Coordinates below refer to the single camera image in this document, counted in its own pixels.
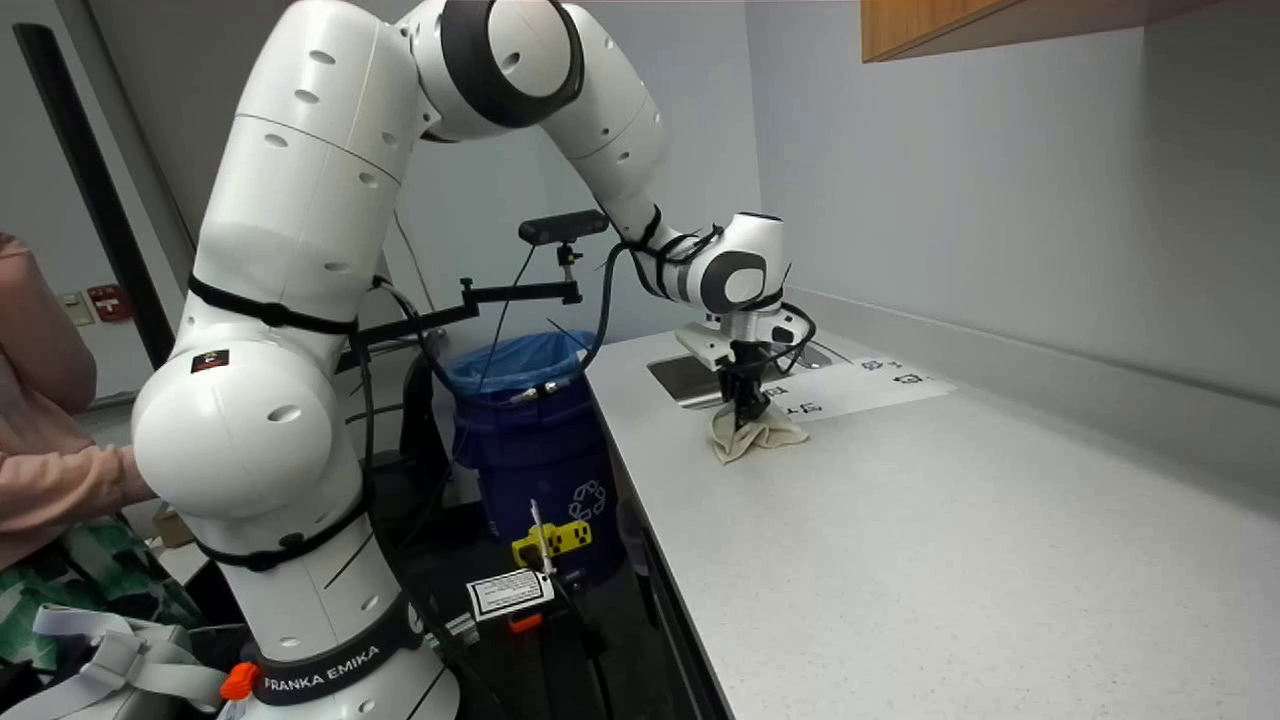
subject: black strap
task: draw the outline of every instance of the black strap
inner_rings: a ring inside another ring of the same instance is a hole
[[[278,537],[278,549],[273,549],[273,551],[249,551],[249,558],[233,558],[233,551],[218,551],[218,549],[207,549],[207,543],[199,543],[197,542],[197,549],[202,551],[202,558],[210,558],[217,564],[233,564],[233,568],[249,568],[249,572],[268,572],[268,568],[276,568],[276,564],[289,564],[289,559],[295,559],[295,558],[313,558],[321,543],[328,543],[336,532],[345,532],[349,524],[355,524],[355,518],[363,518],[363,494],[360,494],[360,500],[338,518],[338,520],[333,520],[323,532],[317,532],[317,537]]]
[[[202,303],[222,307],[222,314],[241,314],[241,318],[254,318],[268,328],[302,328],[302,331],[323,331],[323,335],[355,335],[355,328],[360,328],[355,322],[338,324],[338,322],[293,314],[289,303],[258,303],[258,302],[236,296],[229,288],[202,284],[199,278],[192,278],[189,288]]]
[[[338,687],[360,684],[370,676],[383,660],[391,660],[400,649],[417,649],[422,631],[413,624],[413,603],[400,591],[394,603],[367,624],[360,638],[336,643],[333,651],[307,657],[307,660],[268,660],[254,657],[258,681],[254,700],[258,705],[307,705],[321,697],[333,697]]]

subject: blue bin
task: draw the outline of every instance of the blue bin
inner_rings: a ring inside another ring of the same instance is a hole
[[[580,377],[586,349],[591,331],[539,331],[449,370],[457,384],[452,460],[480,473],[492,532],[525,537],[530,500],[548,524],[591,524],[591,549],[556,559],[574,587],[623,564],[606,440]]]

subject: white table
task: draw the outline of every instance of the white table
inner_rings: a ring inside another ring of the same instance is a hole
[[[999,397],[719,463],[606,346],[591,394],[738,720],[1272,720],[1280,520]]]

